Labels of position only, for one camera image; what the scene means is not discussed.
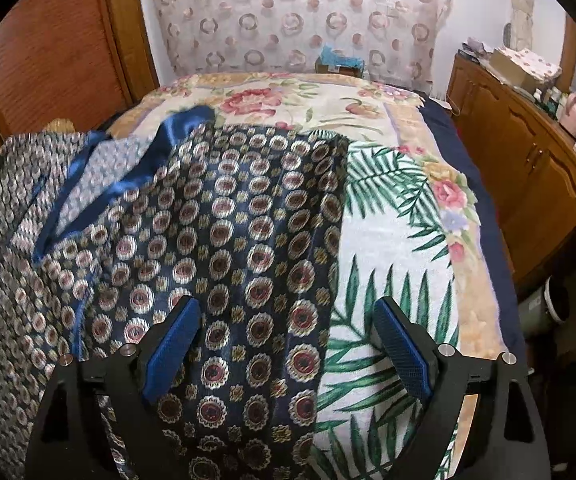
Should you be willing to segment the long wooden sideboard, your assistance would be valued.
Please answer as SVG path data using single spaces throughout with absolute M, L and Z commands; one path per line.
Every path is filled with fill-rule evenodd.
M 576 233 L 571 136 L 481 65 L 456 55 L 448 84 L 454 122 L 497 209 L 512 278 L 527 284 Z

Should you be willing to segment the floral bed blanket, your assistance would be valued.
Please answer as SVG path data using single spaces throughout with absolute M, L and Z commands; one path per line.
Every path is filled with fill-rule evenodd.
M 458 344 L 469 356 L 522 354 L 517 299 L 492 198 L 437 102 L 348 76 L 189 76 L 154 90 L 113 120 L 116 138 L 152 136 L 159 123 L 195 105 L 222 124 L 259 124 L 298 133 L 325 129 L 354 141 L 402 148 L 430 180 L 454 273 Z

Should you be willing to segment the pink thermos jug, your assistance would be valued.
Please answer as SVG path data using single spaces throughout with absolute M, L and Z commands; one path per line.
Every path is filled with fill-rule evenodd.
M 559 125 L 576 139 L 576 91 L 568 95 Z

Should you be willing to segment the palm leaf print cloth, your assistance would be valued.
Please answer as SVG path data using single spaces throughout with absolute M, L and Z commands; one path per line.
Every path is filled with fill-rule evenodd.
M 383 478 L 415 429 L 421 405 L 373 326 L 382 297 L 438 341 L 457 342 L 454 273 L 429 178 L 402 148 L 354 141 L 311 451 L 317 479 Z

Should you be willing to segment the navy medallion patterned silk garment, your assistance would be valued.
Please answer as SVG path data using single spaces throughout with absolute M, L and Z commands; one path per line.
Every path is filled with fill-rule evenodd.
M 184 479 L 305 479 L 325 367 L 349 142 L 220 126 L 12 136 L 0 150 L 0 474 L 25 474 L 62 356 L 108 361 L 186 300 L 153 420 Z

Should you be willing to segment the cardboard box with blue cloth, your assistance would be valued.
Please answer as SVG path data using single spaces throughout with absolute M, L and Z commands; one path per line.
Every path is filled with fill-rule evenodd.
M 355 78 L 363 77 L 365 62 L 361 58 L 345 56 L 329 46 L 323 47 L 315 62 L 317 74 L 340 74 Z

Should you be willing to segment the cardboard box on sideboard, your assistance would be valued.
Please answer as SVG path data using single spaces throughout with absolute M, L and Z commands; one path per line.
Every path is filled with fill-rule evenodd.
M 529 49 L 516 51 L 506 47 L 493 51 L 489 68 L 507 84 L 529 93 L 551 86 L 561 73 L 558 65 Z

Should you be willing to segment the circle patterned sheer curtain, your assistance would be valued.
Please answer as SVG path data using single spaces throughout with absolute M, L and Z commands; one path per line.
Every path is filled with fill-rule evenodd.
M 429 91 L 453 0 L 153 0 L 178 76 L 314 70 L 330 48 L 365 77 Z

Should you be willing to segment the wooden louvered wardrobe door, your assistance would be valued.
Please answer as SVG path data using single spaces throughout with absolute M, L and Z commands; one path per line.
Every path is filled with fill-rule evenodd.
M 0 0 L 0 148 L 68 119 L 78 131 L 158 87 L 141 0 Z

